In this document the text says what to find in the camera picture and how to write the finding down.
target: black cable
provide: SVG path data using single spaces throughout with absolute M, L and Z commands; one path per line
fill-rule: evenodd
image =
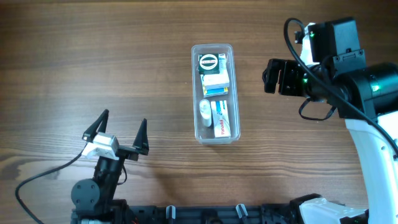
M 331 77 L 329 76 L 329 73 L 328 73 L 328 70 L 326 69 L 325 64 L 326 64 L 327 61 L 328 61 L 330 58 L 332 58 L 332 57 L 333 57 L 332 55 L 326 56 L 326 57 L 322 60 L 322 63 L 321 63 L 321 73 L 322 73 L 323 79 L 325 80 L 326 84 L 329 84 L 329 85 L 331 85 L 331 80 L 330 80 Z
M 300 57 L 297 55 L 296 51 L 294 50 L 292 44 L 290 43 L 289 30 L 288 30 L 290 22 L 294 22 L 294 23 L 298 24 L 302 30 L 302 33 L 304 33 L 304 25 L 300 20 L 295 19 L 295 18 L 287 19 L 284 24 L 284 37 L 285 37 L 286 45 L 287 45 L 287 48 L 290 50 L 290 53 L 292 53 L 294 59 L 296 59 L 296 61 L 300 64 L 300 66 L 303 67 L 303 69 L 313 78 L 313 80 L 316 81 L 324 90 L 326 90 L 329 94 L 333 95 L 335 97 L 335 99 L 338 100 L 340 103 L 342 103 L 344 106 L 346 106 L 347 109 L 351 110 L 358 117 L 365 120 L 366 122 L 368 122 L 368 124 L 370 124 L 371 126 L 376 128 L 376 130 L 378 130 L 385 137 L 385 139 L 387 139 L 387 141 L 390 143 L 392 149 L 395 152 L 394 158 L 397 158 L 398 146 L 394 142 L 394 140 L 392 140 L 390 135 L 388 135 L 388 133 L 382 127 L 380 127 L 380 125 L 378 125 L 376 122 L 374 122 L 372 119 L 368 118 L 364 113 L 362 113 L 362 111 L 357 109 L 350 102 L 346 101 L 339 94 L 335 93 L 328 85 L 326 85 L 314 73 L 312 73 L 312 71 L 300 59 Z
M 118 183 L 118 185 L 122 185 L 122 184 L 126 183 L 126 181 L 127 181 L 127 171 L 126 171 L 126 168 L 124 167 L 124 164 L 123 164 L 123 171 L 124 171 L 124 181 L 121 183 Z
M 41 173 L 41 174 L 37 174 L 37 175 L 35 175 L 35 176 L 33 176 L 33 177 L 29 177 L 28 179 L 22 181 L 22 182 L 15 188 L 15 197 L 17 198 L 17 201 L 18 201 L 19 204 L 22 206 L 22 208 L 25 210 L 25 212 L 26 212 L 31 218 L 33 218 L 33 220 L 35 220 L 37 223 L 39 223 L 39 224 L 44 224 L 41 220 L 39 220 L 39 219 L 27 208 L 27 206 L 25 205 L 25 203 L 22 201 L 22 199 L 21 199 L 20 196 L 19 196 L 19 189 L 21 189 L 21 187 L 22 187 L 23 185 L 29 183 L 29 182 L 32 181 L 32 180 L 35 180 L 35 179 L 37 179 L 37 178 L 39 178 L 39 177 L 42 177 L 42 176 L 45 176 L 45 175 L 47 175 L 47 174 L 51 174 L 51 173 L 53 173 L 53 172 L 56 172 L 56 171 L 58 171 L 58 170 L 61 170 L 61 169 L 65 168 L 65 167 L 69 166 L 70 164 L 74 163 L 76 160 L 78 160 L 78 159 L 80 158 L 82 152 L 83 152 L 83 150 L 82 150 L 75 158 L 73 158 L 71 161 L 67 162 L 66 164 L 64 164 L 64 165 L 62 165 L 62 166 L 59 166 L 59 167 L 54 168 L 54 169 L 50 169 L 50 170 L 45 171 L 45 172 L 43 172 L 43 173 Z
M 311 71 L 315 72 L 315 70 L 318 69 L 319 67 L 321 67 L 320 64 L 314 65 L 314 66 L 312 66 L 310 69 L 311 69 Z
M 328 114 L 326 114 L 326 116 L 325 116 L 324 118 L 310 118 L 310 117 L 307 117 L 307 116 L 302 115 L 303 109 L 304 109 L 305 106 L 306 106 L 309 102 L 311 102 L 311 101 L 313 101 L 312 98 L 307 98 L 307 99 L 304 101 L 304 103 L 300 106 L 300 108 L 298 109 L 298 113 L 299 113 L 299 115 L 300 115 L 303 119 L 307 119 L 307 120 L 310 120 L 310 121 L 324 121 L 324 120 L 329 119 L 329 118 L 333 115 L 333 113 L 335 112 L 335 110 L 336 110 L 336 107 L 335 107 L 335 106 L 332 106 L 332 107 L 330 108 Z

